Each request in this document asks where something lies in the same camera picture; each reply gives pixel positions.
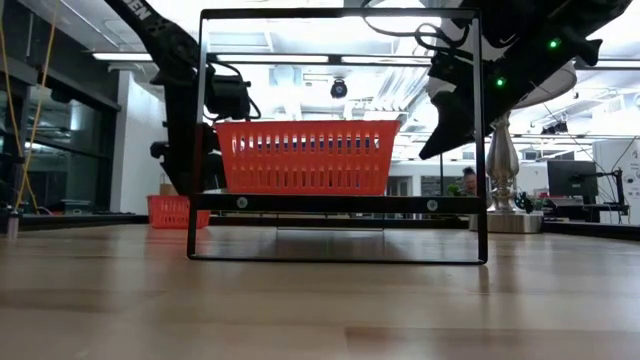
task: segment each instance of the black metal frame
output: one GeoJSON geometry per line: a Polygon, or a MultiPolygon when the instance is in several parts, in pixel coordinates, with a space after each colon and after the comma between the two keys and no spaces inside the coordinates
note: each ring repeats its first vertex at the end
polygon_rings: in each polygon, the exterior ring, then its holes
{"type": "MultiPolygon", "coordinates": [[[[346,16],[424,16],[460,18],[472,21],[473,43],[476,54],[482,54],[482,34],[480,12],[476,9],[448,8],[297,8],[297,9],[215,9],[203,10],[200,16],[200,67],[198,89],[198,117],[194,126],[199,128],[204,108],[204,76],[208,38],[204,26],[206,20],[214,19],[319,19],[346,16]]],[[[474,100],[475,100],[475,143],[476,173],[478,189],[486,188],[484,119],[482,100],[482,57],[474,57],[474,100]]],[[[200,173],[200,146],[194,144],[194,182],[200,173]]],[[[187,235],[187,257],[192,260],[215,261],[258,261],[258,262],[314,262],[314,263],[389,263],[389,264],[441,264],[441,265],[482,265],[488,260],[488,234],[486,193],[477,197],[389,197],[389,196],[294,196],[255,194],[207,194],[193,192],[190,196],[189,228],[187,235]],[[259,212],[308,212],[308,213],[433,213],[433,214],[477,214],[478,215],[478,258],[473,260],[383,260],[383,259],[316,259],[316,258],[264,258],[264,257],[221,257],[200,255],[196,252],[196,219],[198,210],[217,211],[259,211],[259,212]]]]}

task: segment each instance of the ceiling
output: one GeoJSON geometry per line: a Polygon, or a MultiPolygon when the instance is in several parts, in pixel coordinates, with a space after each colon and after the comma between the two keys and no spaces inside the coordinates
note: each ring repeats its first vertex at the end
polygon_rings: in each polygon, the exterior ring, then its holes
{"type": "MultiPolygon", "coordinates": [[[[19,0],[39,16],[52,17],[53,1],[19,0]]],[[[103,0],[61,0],[59,27],[95,52],[144,51],[136,34],[103,0]]],[[[361,0],[147,0],[158,12],[182,26],[194,37],[203,8],[230,7],[343,7],[358,6],[361,0]]],[[[426,0],[378,0],[379,6],[422,6],[426,0]]],[[[459,0],[449,0],[454,4],[459,0]]],[[[627,12],[605,26],[592,38],[602,38],[602,57],[640,59],[640,37],[629,29],[640,20],[640,1],[634,1],[627,12]]],[[[438,24],[438,19],[430,22],[438,24]]],[[[350,53],[376,55],[411,55],[416,51],[413,39],[399,40],[370,31],[361,19],[340,19],[300,24],[246,21],[218,22],[212,26],[210,50],[216,52],[283,52],[283,53],[350,53]]],[[[389,30],[416,27],[411,21],[385,23],[389,30]]],[[[128,64],[136,79],[161,97],[160,88],[148,84],[157,69],[152,64],[128,64]]],[[[437,111],[423,96],[428,80],[426,70],[419,68],[326,67],[326,66],[238,66],[245,79],[252,82],[251,96],[266,118],[333,119],[378,117],[396,118],[408,113],[409,122],[399,139],[397,154],[409,157],[422,146],[421,137],[437,124],[437,111]],[[315,79],[306,81],[310,75],[315,79]],[[334,100],[329,88],[334,78],[344,78],[349,88],[346,99],[334,100]]],[[[593,108],[609,99],[640,92],[640,72],[578,71],[578,84],[569,93],[546,104],[514,111],[512,133],[539,134],[545,123],[555,116],[569,121],[590,114],[593,108]]]]}

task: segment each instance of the security camera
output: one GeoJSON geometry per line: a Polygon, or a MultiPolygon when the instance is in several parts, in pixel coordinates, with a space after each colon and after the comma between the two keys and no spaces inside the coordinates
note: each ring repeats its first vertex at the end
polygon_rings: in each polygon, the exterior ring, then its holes
{"type": "Polygon", "coordinates": [[[343,79],[335,79],[331,85],[331,97],[334,99],[342,99],[347,96],[347,84],[343,79]]]}

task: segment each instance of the red plastic basket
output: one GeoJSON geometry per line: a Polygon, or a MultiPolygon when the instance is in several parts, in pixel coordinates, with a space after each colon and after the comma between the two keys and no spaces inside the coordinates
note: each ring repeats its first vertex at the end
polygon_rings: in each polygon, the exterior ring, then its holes
{"type": "Polygon", "coordinates": [[[229,192],[384,194],[398,121],[221,123],[229,192]]]}
{"type": "MultiPolygon", "coordinates": [[[[154,229],[186,229],[189,226],[189,198],[175,195],[150,195],[149,224],[154,229]]],[[[209,225],[209,210],[198,211],[196,228],[209,225]]]]}

